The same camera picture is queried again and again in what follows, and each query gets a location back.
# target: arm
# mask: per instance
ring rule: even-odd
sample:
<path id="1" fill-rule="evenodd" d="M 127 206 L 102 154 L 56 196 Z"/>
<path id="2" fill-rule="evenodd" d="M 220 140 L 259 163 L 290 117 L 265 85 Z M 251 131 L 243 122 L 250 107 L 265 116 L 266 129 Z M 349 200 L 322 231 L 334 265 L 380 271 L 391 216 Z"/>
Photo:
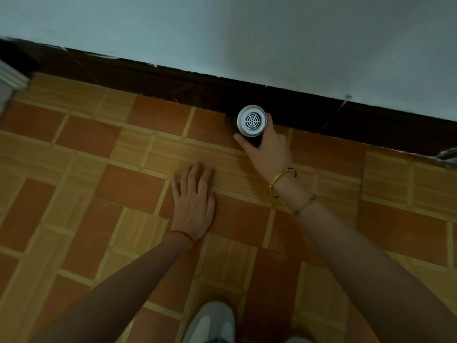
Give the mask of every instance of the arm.
<path id="1" fill-rule="evenodd" d="M 270 115 L 259 149 L 240 135 L 235 139 L 268 183 L 291 166 L 286 139 L 274 131 Z M 290 172 L 273 188 L 292 211 L 305 206 L 312 196 Z M 309 204 L 297 220 L 382 342 L 457 341 L 454 314 L 416 277 L 325 206 L 318 201 Z"/>
<path id="2" fill-rule="evenodd" d="M 184 171 L 180 188 L 176 176 L 171 182 L 175 202 L 171 230 L 183 231 L 194 241 L 208 229 L 215 205 L 214 193 L 208 193 L 207 186 L 212 169 L 206 168 L 197 188 L 198 168 L 197 163 Z M 75 302 L 32 342 L 115 342 L 163 275 L 192 245 L 183 234 L 168 234 L 155 248 Z"/>

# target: gold bracelet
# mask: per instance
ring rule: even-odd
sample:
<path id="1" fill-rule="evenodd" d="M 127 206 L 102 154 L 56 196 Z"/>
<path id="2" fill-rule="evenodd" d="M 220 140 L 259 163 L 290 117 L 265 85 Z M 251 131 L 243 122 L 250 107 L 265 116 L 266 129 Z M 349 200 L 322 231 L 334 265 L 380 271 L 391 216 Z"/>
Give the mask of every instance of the gold bracelet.
<path id="1" fill-rule="evenodd" d="M 291 170 L 294 170 L 295 172 L 295 177 L 297 176 L 297 171 L 295 171 L 294 167 L 287 167 L 285 170 L 282 170 L 281 172 L 279 172 L 276 177 L 273 178 L 273 180 L 271 181 L 270 185 L 268 186 L 268 196 L 270 195 L 270 192 L 271 192 L 271 188 L 273 187 L 273 185 L 276 183 L 276 181 L 284 174 L 286 173 L 287 171 L 291 171 Z"/>
<path id="2" fill-rule="evenodd" d="M 306 205 L 304 205 L 303 207 L 301 207 L 300 209 L 296 210 L 293 214 L 294 215 L 299 215 L 300 212 L 305 209 L 306 207 L 308 207 L 310 204 L 316 202 L 316 195 L 312 195 L 311 198 L 309 199 L 309 201 L 306 203 Z"/>

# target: red string bracelet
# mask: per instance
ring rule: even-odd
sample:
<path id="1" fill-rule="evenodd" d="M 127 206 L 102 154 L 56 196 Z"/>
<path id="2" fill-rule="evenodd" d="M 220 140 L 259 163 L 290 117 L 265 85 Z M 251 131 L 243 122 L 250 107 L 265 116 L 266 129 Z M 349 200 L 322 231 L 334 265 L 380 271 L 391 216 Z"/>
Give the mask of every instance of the red string bracelet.
<path id="1" fill-rule="evenodd" d="M 195 244 L 194 239 L 191 236 L 189 236 L 186 232 L 180 231 L 180 230 L 170 231 L 170 233 L 173 233 L 173 232 L 180 233 L 181 235 L 186 236 L 187 238 L 189 238 L 191 240 L 192 244 Z"/>

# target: white wall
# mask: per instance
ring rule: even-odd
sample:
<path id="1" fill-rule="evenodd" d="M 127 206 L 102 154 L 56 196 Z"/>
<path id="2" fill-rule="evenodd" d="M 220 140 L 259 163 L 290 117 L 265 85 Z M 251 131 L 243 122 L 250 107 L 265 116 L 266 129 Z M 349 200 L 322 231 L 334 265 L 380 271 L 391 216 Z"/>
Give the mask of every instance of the white wall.
<path id="1" fill-rule="evenodd" d="M 457 0 L 0 0 L 0 35 L 457 121 L 456 9 Z"/>

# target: tiled floor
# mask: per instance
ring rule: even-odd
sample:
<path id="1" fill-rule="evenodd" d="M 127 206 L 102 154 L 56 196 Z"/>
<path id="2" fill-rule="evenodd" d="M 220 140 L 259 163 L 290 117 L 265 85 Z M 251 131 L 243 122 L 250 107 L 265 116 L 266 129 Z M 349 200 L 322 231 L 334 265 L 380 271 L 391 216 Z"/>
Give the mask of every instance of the tiled floor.
<path id="1" fill-rule="evenodd" d="M 278 131 L 303 183 L 457 313 L 457 173 Z M 25 342 L 159 243 L 173 213 L 170 175 L 198 159 L 215 168 L 214 223 L 119 342 L 179 342 L 213 299 L 233 307 L 242 342 L 293 332 L 375 342 L 288 209 L 268 197 L 223 115 L 43 74 L 0 118 L 0 341 Z"/>

